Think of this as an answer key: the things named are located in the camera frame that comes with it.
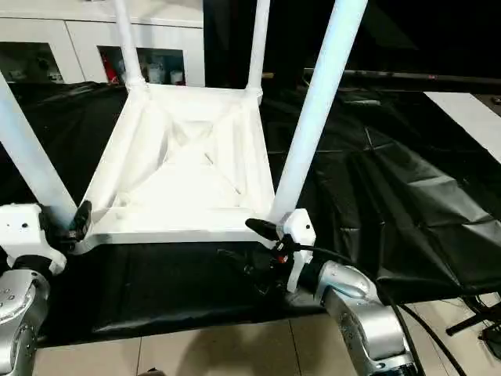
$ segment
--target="white tile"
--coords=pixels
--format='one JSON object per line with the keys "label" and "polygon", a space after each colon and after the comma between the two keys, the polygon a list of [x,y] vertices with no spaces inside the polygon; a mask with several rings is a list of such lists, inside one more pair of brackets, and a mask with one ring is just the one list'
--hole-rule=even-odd
{"label": "white tile", "polygon": [[140,338],[39,349],[34,376],[136,376]]}
{"label": "white tile", "polygon": [[493,305],[499,303],[499,301],[501,300],[499,299],[499,294],[497,292],[480,295],[480,299],[489,307],[492,307]]}
{"label": "white tile", "polygon": [[[420,316],[447,345],[467,374],[481,376],[501,374],[501,362],[491,355],[482,341],[478,340],[481,329],[485,327],[484,324],[475,325],[452,337],[445,333],[447,327],[473,315],[468,308],[441,301],[418,303],[416,308]],[[449,374],[455,374],[452,365],[440,351],[439,356]]]}
{"label": "white tile", "polygon": [[286,320],[145,337],[139,373],[154,367],[168,376],[299,375]]}
{"label": "white tile", "polygon": [[333,318],[317,315],[290,322],[301,376],[357,376]]}

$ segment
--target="black stand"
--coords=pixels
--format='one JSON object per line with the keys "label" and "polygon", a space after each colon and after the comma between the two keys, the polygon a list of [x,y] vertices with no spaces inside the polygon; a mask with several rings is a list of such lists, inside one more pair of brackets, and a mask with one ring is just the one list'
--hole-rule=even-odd
{"label": "black stand", "polygon": [[460,323],[447,328],[445,333],[448,335],[452,336],[464,329],[473,327],[475,324],[481,323],[484,320],[494,322],[501,321],[501,302],[493,305],[492,307],[485,307],[478,304],[478,302],[472,298],[464,298],[463,300],[467,306],[475,312],[475,314],[465,321],[461,321]]}

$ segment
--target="white cabinet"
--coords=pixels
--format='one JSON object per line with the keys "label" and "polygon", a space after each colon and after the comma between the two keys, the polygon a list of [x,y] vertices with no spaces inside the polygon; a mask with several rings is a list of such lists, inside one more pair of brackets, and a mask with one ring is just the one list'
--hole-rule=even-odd
{"label": "white cabinet", "polygon": [[[108,82],[103,57],[107,52],[113,52],[107,47],[120,45],[117,25],[105,22],[67,21],[67,27],[85,80]],[[156,60],[161,63],[153,62],[153,64],[160,64],[166,77],[161,81],[169,83],[171,72],[182,71],[186,85],[205,86],[203,29],[133,24],[132,30],[146,77],[152,64],[151,60]],[[115,59],[112,65],[114,70],[118,71],[117,74],[120,74],[121,69],[117,67],[117,60],[120,59]]]}
{"label": "white cabinet", "polygon": [[[127,5],[146,78],[205,86],[202,0]],[[114,21],[111,0],[0,0],[0,71],[7,81],[108,82],[110,72],[119,78]]]}
{"label": "white cabinet", "polygon": [[6,81],[84,81],[62,20],[0,19],[0,71]]}

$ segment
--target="red object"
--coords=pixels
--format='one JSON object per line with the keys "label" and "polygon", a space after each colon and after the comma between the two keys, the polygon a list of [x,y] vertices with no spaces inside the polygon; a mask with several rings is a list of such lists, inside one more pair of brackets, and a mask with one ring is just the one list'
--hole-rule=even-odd
{"label": "red object", "polygon": [[110,61],[104,54],[101,55],[101,59],[103,60],[104,71],[106,72],[106,77],[108,78],[108,82],[111,84],[117,84],[119,82],[118,74],[111,66]]}

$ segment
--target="black fabric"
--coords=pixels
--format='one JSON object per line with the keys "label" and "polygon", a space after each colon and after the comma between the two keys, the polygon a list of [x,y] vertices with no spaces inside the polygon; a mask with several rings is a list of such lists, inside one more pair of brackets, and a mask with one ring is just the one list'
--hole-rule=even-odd
{"label": "black fabric", "polygon": [[[276,183],[302,100],[261,105]],[[501,165],[424,94],[344,92],[298,206],[317,245],[416,302],[499,288],[500,184]]]}
{"label": "black fabric", "polygon": [[[35,133],[80,202],[124,88],[15,86]],[[266,93],[275,185],[304,92]],[[0,204],[31,194],[5,153]],[[397,302],[498,291],[501,166],[419,92],[340,92],[303,189],[319,246],[371,270]],[[318,312],[257,293],[219,249],[256,244],[101,246],[54,280],[41,343],[62,345]]]}
{"label": "black fabric", "polygon": [[[334,0],[273,0],[269,13],[263,81],[294,88],[313,68]],[[210,86],[244,88],[251,56],[256,0],[204,0],[206,80]],[[347,69],[364,77],[392,73],[431,80],[501,78],[492,47],[498,44],[498,2],[396,2],[371,0]]]}

